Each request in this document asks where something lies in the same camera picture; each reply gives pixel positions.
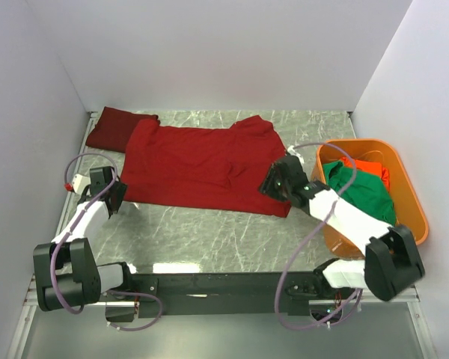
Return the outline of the red t shirt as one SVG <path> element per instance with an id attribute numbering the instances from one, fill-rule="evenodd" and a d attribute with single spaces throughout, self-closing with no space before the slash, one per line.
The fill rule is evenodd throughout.
<path id="1" fill-rule="evenodd" d="M 258 189 L 285 146 L 255 115 L 226 129 L 141 120 L 126 146 L 121 180 L 129 202 L 287 217 L 290 205 Z"/>

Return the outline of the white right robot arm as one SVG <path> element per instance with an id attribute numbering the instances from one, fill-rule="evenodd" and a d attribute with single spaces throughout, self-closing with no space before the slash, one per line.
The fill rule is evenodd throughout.
<path id="1" fill-rule="evenodd" d="M 369 289 L 379 300 L 390 301 L 424 277 L 424 264 L 407 226 L 377 220 L 325 183 L 309 181 L 296 156 L 286 155 L 272 164 L 259 191 L 329 225 L 363 254 L 361 260 L 332 260 L 315 269 L 314 291 L 319 297 L 353 288 Z"/>

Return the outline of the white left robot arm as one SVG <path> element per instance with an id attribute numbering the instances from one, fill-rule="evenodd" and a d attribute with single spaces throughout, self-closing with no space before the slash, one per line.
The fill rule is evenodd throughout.
<path id="1" fill-rule="evenodd" d="M 37 302 L 43 311 L 68 310 L 80 313 L 109 291 L 119 301 L 135 290 L 125 262 L 96 264 L 89 240 L 117 213 L 126 192 L 111 166 L 93 168 L 69 224 L 50 243 L 33 252 Z"/>

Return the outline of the folded dark red shirt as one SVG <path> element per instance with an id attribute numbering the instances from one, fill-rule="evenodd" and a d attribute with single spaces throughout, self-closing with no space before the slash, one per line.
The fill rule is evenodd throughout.
<path id="1" fill-rule="evenodd" d="M 85 145 L 98 150 L 125 153 L 135 127 L 143 120 L 146 123 L 160 124 L 157 114 L 134 114 L 105 107 L 87 136 Z"/>

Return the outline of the green t shirt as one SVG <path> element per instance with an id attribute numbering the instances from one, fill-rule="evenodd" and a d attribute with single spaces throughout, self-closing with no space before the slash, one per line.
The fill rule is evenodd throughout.
<path id="1" fill-rule="evenodd" d="M 323 173 L 326 184 L 336 192 L 339 192 L 351 179 L 353 174 L 352 164 L 346 157 L 342 157 L 335 162 L 324 164 Z M 390 225 L 397 223 L 393 200 L 389 191 L 386 191 L 382 187 L 379 179 L 377 180 L 378 188 L 355 188 L 352 186 L 353 183 L 341 195 L 346 202 L 375 219 L 384 221 Z"/>

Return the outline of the orange t shirt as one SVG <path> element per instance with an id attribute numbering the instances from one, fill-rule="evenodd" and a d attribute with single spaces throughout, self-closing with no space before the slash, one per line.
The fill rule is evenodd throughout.
<path id="1" fill-rule="evenodd" d="M 382 187 L 386 191 L 390 191 L 390 174 L 389 169 L 379 162 L 369 162 L 360 159 L 353 159 L 358 174 L 353 187 L 358 188 L 378 188 L 377 180 L 380 180 Z"/>

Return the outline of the orange plastic tub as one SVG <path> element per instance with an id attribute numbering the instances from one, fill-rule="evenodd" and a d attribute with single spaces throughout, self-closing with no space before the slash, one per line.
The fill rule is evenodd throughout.
<path id="1" fill-rule="evenodd" d="M 412 231 L 416 245 L 424 243 L 429 234 L 427 218 L 397 151 L 390 144 L 372 138 L 334 139 L 328 140 L 327 143 L 341 148 L 353 159 L 378 162 L 389 170 L 390 196 L 394 203 L 397 223 L 406 225 Z M 333 147 L 319 146 L 311 178 L 324 180 L 323 165 L 342 156 L 344 155 Z M 363 257 L 348 238 L 329 225 L 324 226 L 323 235 L 326 247 L 334 255 L 352 259 Z"/>

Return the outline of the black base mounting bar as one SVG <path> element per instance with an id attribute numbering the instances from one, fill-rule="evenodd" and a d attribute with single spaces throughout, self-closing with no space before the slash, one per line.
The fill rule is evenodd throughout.
<path id="1" fill-rule="evenodd" d="M 127 295 L 113 295 L 105 309 L 112 323 L 153 319 L 159 305 L 163 313 L 179 315 L 273 313 L 279 272 L 133 274 Z M 287 275 L 280 296 L 279 311 L 291 316 L 308 316 L 311 301 L 340 302 L 352 294 L 350 288 L 333 289 L 317 271 L 295 271 Z"/>

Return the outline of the aluminium frame rail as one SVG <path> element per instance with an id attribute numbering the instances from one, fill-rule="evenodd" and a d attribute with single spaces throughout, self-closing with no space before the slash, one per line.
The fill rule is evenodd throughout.
<path id="1" fill-rule="evenodd" d="M 35 303 L 36 282 L 32 252 L 36 245 L 54 239 L 61 232 L 61 228 L 66 225 L 65 216 L 71 203 L 71 194 L 64 190 L 65 169 L 73 158 L 85 151 L 86 138 L 99 116 L 99 111 L 88 111 L 86 117 L 80 120 L 78 135 L 75 137 L 66 135 L 63 130 L 58 131 L 58 138 L 68 146 L 68 151 L 60 150 L 58 141 L 54 141 L 52 149 L 45 152 L 43 159 L 32 159 L 30 163 L 35 166 L 33 177 L 39 178 L 40 182 L 31 184 L 32 187 L 37 188 L 37 192 L 33 192 L 31 199 L 26 202 L 26 208 L 22 211 L 25 223 L 19 225 L 21 234 L 26 230 L 34 232 L 26 236 L 28 244 L 23 249 L 14 251 L 24 256 L 28 273 L 25 282 L 26 288 L 16 296 L 19 299 L 19 319 L 9 342 L 7 358 L 23 356 L 38 308 L 38 304 Z"/>

